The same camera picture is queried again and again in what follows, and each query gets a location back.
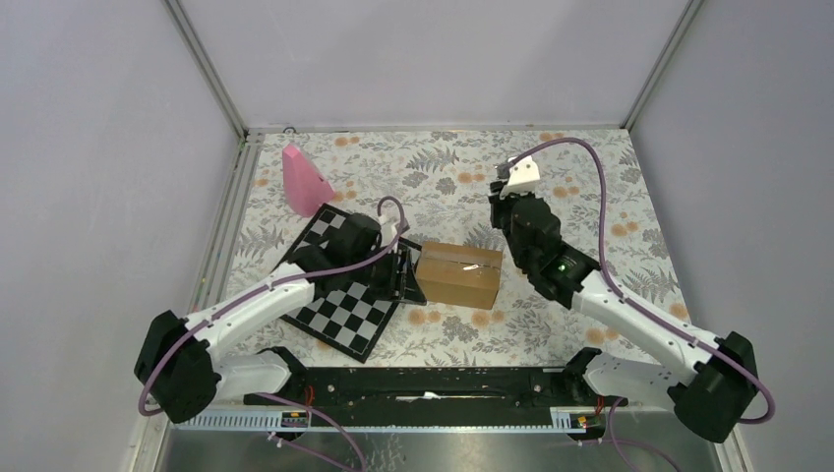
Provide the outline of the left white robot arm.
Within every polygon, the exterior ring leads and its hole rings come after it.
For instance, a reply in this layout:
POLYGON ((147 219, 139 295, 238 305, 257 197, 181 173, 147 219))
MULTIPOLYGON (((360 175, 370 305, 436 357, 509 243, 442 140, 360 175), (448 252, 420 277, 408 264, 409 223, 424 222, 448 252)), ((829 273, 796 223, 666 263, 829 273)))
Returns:
POLYGON ((325 210, 252 287, 185 317, 156 316, 134 368, 141 414, 183 423, 218 400, 250 393, 299 400, 305 379, 277 349, 229 353, 280 318, 365 361, 398 305, 426 302, 414 276, 419 250, 403 238, 408 228, 396 215, 325 210))

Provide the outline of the brown cardboard express box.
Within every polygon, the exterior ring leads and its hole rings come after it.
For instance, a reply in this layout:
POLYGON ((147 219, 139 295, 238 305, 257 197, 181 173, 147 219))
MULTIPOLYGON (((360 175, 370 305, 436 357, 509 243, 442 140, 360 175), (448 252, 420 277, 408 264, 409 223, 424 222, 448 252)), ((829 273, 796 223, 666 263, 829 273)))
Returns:
POLYGON ((440 242, 426 242, 416 278, 427 300, 491 310, 501 287, 503 253, 440 242))

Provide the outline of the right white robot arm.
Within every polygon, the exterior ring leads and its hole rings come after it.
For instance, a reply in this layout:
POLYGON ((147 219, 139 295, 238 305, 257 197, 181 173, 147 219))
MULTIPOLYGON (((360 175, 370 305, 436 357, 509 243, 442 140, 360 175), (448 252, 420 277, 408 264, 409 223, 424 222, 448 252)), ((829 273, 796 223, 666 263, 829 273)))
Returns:
POLYGON ((724 442, 760 389, 752 343, 676 319, 607 275, 562 239, 561 222, 533 194, 504 195, 490 185, 490 221, 506 238, 513 263, 544 299, 613 328, 653 358, 627 361, 584 348, 568 363, 566 396, 587 405, 600 394, 642 401, 675 414, 704 440, 724 442))

